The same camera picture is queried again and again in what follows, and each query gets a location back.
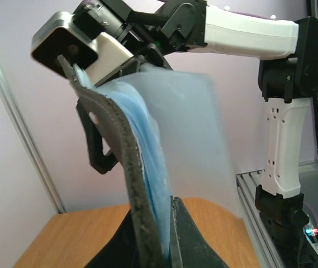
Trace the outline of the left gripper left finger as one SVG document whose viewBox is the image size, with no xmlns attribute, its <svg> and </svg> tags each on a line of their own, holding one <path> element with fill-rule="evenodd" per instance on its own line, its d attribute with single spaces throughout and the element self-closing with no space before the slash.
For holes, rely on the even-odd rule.
<svg viewBox="0 0 318 268">
<path fill-rule="evenodd" d="M 140 267 L 131 210 L 128 211 L 109 242 L 90 260 L 89 263 L 87 263 L 87 267 Z"/>
</svg>

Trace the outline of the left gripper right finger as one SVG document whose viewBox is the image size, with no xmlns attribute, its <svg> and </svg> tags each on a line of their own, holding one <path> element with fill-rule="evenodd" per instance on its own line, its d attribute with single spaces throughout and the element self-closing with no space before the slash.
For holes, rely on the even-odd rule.
<svg viewBox="0 0 318 268">
<path fill-rule="evenodd" d="M 170 210 L 170 267 L 223 268 L 227 264 L 212 249 L 179 197 L 172 198 Z"/>
</svg>

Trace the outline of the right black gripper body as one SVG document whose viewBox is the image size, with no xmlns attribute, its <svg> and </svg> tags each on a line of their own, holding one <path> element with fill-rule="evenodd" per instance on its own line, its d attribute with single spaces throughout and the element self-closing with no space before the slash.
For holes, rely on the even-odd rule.
<svg viewBox="0 0 318 268">
<path fill-rule="evenodd" d="M 117 79 L 122 76 L 140 72 L 143 65 L 149 64 L 159 68 L 172 70 L 172 67 L 164 58 L 157 46 L 145 46 L 140 49 L 134 56 L 114 68 L 108 75 L 102 79 L 95 78 L 95 86 L 100 86 L 106 82 Z"/>
</svg>

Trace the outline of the black leather card holder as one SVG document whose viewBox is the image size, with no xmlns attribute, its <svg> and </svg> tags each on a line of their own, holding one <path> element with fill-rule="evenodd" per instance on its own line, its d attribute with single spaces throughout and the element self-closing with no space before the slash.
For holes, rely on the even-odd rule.
<svg viewBox="0 0 318 268">
<path fill-rule="evenodd" d="M 216 199 L 215 186 L 225 186 L 219 176 L 234 178 L 210 78 L 145 64 L 95 86 L 79 66 L 58 60 L 78 96 L 92 167 L 123 168 L 140 267 L 170 267 L 172 198 L 184 198 L 171 179 Z M 238 196 L 235 181 L 232 188 Z"/>
</svg>

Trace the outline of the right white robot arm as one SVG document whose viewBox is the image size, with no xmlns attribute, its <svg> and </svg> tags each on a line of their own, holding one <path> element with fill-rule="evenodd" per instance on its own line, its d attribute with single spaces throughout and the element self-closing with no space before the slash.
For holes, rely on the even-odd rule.
<svg viewBox="0 0 318 268">
<path fill-rule="evenodd" d="M 158 1 L 125 1 L 130 7 L 139 11 L 153 12 L 161 5 Z M 228 5 L 232 10 L 251 15 L 269 17 L 276 15 L 279 20 L 297 20 L 307 15 L 306 1 L 208 1 L 212 5 L 223 8 Z M 264 123 L 264 101 L 258 88 L 257 59 L 239 56 L 214 54 L 174 54 L 167 57 L 175 70 L 205 73 L 214 80 L 215 97 L 220 111 L 220 122 L 224 126 L 230 160 L 236 174 L 255 171 L 263 168 L 267 150 L 267 124 Z M 304 120 L 300 162 L 317 158 L 315 138 L 313 138 L 312 112 L 308 111 Z M 71 211 L 93 209 L 128 202 L 124 191 L 124 175 L 122 168 L 116 166 L 107 175 L 97 174 L 90 166 L 84 168 L 81 160 L 80 181 L 71 193 Z M 198 194 L 189 188 L 176 184 L 171 179 L 175 195 L 180 197 L 202 197 L 229 211 L 236 206 L 238 196 L 233 192 L 232 176 L 219 176 L 225 186 L 218 186 L 216 199 Z"/>
</svg>

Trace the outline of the right circuit board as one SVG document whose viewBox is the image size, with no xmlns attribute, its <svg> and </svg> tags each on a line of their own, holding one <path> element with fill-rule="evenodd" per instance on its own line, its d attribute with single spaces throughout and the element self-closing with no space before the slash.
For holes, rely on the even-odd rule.
<svg viewBox="0 0 318 268">
<path fill-rule="evenodd" d="M 318 228 L 307 226 L 307 227 L 304 227 L 303 230 L 311 243 L 313 244 L 318 243 Z"/>
</svg>

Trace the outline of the aluminium frame rails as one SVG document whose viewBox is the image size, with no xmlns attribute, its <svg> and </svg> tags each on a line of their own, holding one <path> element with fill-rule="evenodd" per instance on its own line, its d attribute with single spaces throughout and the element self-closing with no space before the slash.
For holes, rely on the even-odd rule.
<svg viewBox="0 0 318 268">
<path fill-rule="evenodd" d="M 282 255 L 267 231 L 265 222 L 260 217 L 260 212 L 255 207 L 255 192 L 258 186 L 261 170 L 236 175 L 236 185 L 239 201 L 242 208 L 242 217 L 253 244 L 261 267 L 295 267 L 285 264 Z"/>
</svg>

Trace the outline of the right aluminium corner post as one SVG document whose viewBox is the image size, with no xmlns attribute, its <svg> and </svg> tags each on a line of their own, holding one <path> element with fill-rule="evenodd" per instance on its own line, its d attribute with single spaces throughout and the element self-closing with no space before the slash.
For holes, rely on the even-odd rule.
<svg viewBox="0 0 318 268">
<path fill-rule="evenodd" d="M 40 154 L 39 148 L 30 132 L 30 129 L 21 113 L 21 110 L 16 102 L 11 86 L 4 75 L 0 65 L 0 99 L 12 121 L 15 130 L 17 131 L 21 142 L 44 186 L 45 191 L 54 207 L 59 213 L 66 213 L 65 204 L 58 193 L 58 190 L 52 180 L 48 167 L 45 164 L 43 157 Z"/>
</svg>

